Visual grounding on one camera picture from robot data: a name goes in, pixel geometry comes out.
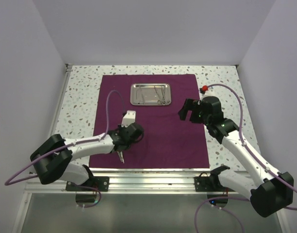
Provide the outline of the steel scalpel handle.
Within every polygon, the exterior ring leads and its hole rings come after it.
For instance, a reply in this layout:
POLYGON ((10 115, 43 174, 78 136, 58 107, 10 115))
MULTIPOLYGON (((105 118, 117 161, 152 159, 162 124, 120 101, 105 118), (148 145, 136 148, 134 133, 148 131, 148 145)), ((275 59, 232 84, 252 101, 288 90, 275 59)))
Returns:
POLYGON ((142 89, 141 89, 141 86, 139 86, 139 85, 137 86, 136 98, 137 98, 138 104, 140 104, 143 101, 142 89))

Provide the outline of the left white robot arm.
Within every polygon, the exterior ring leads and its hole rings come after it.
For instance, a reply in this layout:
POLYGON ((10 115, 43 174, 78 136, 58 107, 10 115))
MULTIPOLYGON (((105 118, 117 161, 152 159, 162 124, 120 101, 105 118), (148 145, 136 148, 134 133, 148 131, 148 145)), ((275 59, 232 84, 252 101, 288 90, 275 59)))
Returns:
POLYGON ((74 165, 72 161, 91 155, 122 154, 143 137, 144 129, 137 123, 82 139, 63 139, 54 134, 30 156, 30 161, 42 184, 63 180, 87 191, 94 185, 93 174, 88 166, 74 165))

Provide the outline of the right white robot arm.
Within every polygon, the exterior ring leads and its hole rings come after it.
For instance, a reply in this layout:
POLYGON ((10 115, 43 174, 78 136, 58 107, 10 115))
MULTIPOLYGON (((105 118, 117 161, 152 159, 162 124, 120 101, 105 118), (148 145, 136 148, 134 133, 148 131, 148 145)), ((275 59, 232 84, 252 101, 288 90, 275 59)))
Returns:
POLYGON ((240 135, 239 127, 224 117, 219 98, 209 96, 201 100, 186 99, 178 112, 180 120, 185 120, 189 111, 189 120, 204 124, 210 136, 230 151, 250 175, 249 178, 244 177, 229 166, 221 165, 211 170, 209 176, 195 178, 202 189, 222 191, 229 188, 248 199, 262 217, 293 202, 293 177, 288 172, 281 173, 254 148, 247 149, 249 142, 240 135))

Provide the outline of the purple cloth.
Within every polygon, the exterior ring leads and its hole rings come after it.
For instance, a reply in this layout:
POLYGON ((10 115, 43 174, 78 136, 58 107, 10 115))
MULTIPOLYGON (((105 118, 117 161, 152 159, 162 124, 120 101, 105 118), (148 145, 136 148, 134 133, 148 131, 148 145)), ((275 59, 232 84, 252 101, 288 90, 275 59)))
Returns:
POLYGON ((194 74, 183 75, 104 75, 99 89, 94 135, 105 132, 108 107, 110 130, 122 121, 122 110, 136 111, 136 123, 144 129, 143 139, 123 152, 97 154, 89 159, 91 168, 209 168, 202 124, 181 121, 178 111, 185 99, 199 99, 194 74), (133 106, 131 85, 167 83, 171 89, 169 106, 133 106))

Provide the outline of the wide steel tweezers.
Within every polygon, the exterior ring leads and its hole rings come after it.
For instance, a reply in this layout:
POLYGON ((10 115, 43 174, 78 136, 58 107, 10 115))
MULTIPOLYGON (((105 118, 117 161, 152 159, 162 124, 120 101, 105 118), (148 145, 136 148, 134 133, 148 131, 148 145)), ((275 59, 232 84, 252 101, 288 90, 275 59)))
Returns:
POLYGON ((125 161, 124 161, 124 157, 123 157, 123 152, 122 152, 122 151, 118 151, 117 153, 118 153, 118 156, 119 156, 120 161, 121 161, 122 163, 125 163, 125 161))

